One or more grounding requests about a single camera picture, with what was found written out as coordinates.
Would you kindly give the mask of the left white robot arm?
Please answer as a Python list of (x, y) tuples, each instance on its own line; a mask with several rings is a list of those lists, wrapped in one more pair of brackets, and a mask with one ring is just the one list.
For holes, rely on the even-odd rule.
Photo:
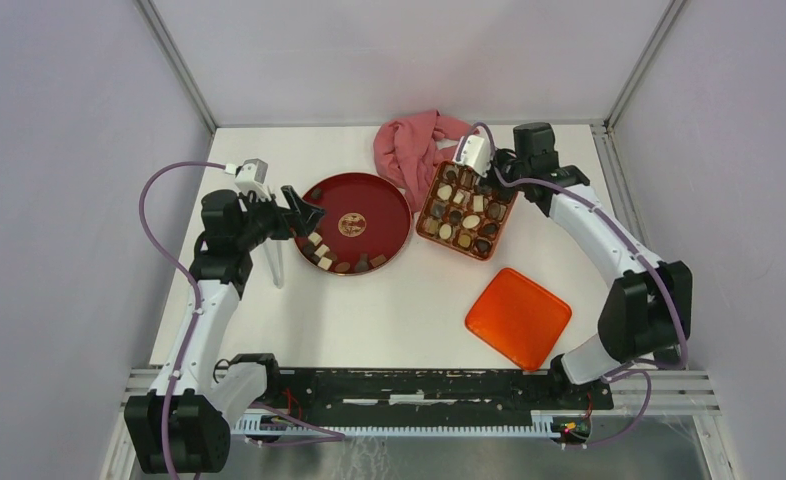
[(251, 252), (267, 241), (313, 233), (323, 208), (281, 189), (286, 206), (273, 196), (217, 190), (201, 200), (203, 230), (193, 261), (184, 271), (190, 290), (170, 359), (143, 395), (124, 408), (137, 460), (147, 474), (216, 473), (224, 468), (231, 429), (251, 403), (275, 405), (283, 381), (270, 354), (229, 367), (213, 380), (229, 320), (237, 310), (253, 268)]

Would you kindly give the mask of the round dark red plate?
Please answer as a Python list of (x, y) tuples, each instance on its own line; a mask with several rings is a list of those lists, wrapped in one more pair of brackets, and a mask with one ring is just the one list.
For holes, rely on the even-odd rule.
[(319, 181), (303, 199), (325, 210), (317, 228), (295, 244), (313, 266), (341, 276), (362, 275), (389, 263), (409, 240), (413, 215), (403, 193), (368, 173)]

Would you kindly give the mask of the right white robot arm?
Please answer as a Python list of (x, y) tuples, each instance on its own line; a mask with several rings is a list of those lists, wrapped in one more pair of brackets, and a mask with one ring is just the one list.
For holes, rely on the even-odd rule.
[(514, 146), (496, 152), (492, 180), (522, 193), (568, 233), (609, 286), (596, 333), (561, 355), (546, 382), (549, 400), (571, 408), (587, 383), (634, 365), (682, 369), (687, 364), (693, 276), (682, 261), (667, 262), (634, 238), (603, 207), (589, 178), (563, 166), (553, 127), (513, 128)]

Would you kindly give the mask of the orange chocolate box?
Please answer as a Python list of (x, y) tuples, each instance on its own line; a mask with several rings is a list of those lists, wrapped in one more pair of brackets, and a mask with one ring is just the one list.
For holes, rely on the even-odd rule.
[(469, 258), (487, 261), (494, 255), (517, 193), (479, 183), (471, 169), (446, 161), (436, 170), (416, 233)]

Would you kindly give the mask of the orange box lid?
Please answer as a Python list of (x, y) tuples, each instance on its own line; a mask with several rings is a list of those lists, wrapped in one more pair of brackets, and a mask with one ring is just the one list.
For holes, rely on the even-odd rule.
[(548, 360), (571, 317), (565, 301), (503, 268), (474, 302), (464, 325), (520, 369), (535, 371)]

